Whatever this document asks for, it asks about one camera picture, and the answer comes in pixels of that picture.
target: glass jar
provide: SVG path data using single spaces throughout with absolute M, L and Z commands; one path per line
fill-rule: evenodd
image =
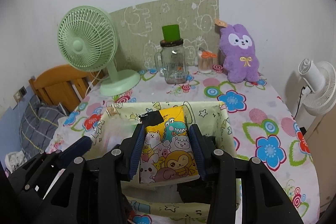
M 162 40 L 160 46 L 161 51 L 157 52 L 154 58 L 156 70 L 163 72 L 167 84 L 185 83 L 187 69 L 183 39 L 173 42 L 165 42 Z

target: jar handle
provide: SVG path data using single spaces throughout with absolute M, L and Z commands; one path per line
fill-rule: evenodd
M 163 72 L 163 64 L 162 64 L 162 59 L 161 59 L 161 56 L 160 56 L 160 63 L 161 65 L 159 65 L 159 55 L 160 55 L 160 52 L 157 52 L 156 54 L 154 54 L 154 61 L 155 61 L 155 68 L 157 71 L 159 72 Z

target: green fan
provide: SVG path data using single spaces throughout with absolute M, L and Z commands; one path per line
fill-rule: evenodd
M 117 71 L 113 58 L 118 36 L 110 15 L 103 10 L 91 6 L 70 10 L 58 28 L 58 47 L 78 70 L 92 72 L 107 68 L 109 77 L 100 86 L 103 95 L 121 94 L 140 81 L 140 75 L 134 70 Z

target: orange tag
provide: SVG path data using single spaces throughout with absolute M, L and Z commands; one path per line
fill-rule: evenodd
M 218 18 L 215 19 L 215 24 L 219 27 L 224 27 L 224 28 L 227 27 L 227 23 L 222 20 L 219 20 Z
M 204 51 L 202 52 L 202 55 L 201 55 L 202 58 L 216 58 L 217 57 L 217 54 L 213 54 L 212 52 L 208 52 L 208 51 Z

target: floral tablecloth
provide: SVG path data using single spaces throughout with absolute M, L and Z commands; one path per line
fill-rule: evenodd
M 319 185 L 312 157 L 297 123 L 275 89 L 260 75 L 256 83 L 233 84 L 220 65 L 203 75 L 197 67 L 189 67 L 188 80 L 181 85 L 168 85 L 156 70 L 140 71 L 141 81 L 122 95 L 104 97 L 97 85 L 78 108 L 65 120 L 62 133 L 56 134 L 47 151 L 66 149 L 83 135 L 97 136 L 95 125 L 106 106 L 112 103 L 152 102 L 147 111 L 160 109 L 163 101 L 208 101 L 226 103 L 231 131 L 239 158 L 259 157 L 297 208 L 304 223 L 316 223 L 320 210 Z M 207 115 L 206 109 L 195 115 Z M 202 218 L 167 218 L 136 212 L 134 223 L 206 223 Z M 236 223 L 241 223 L 241 208 Z

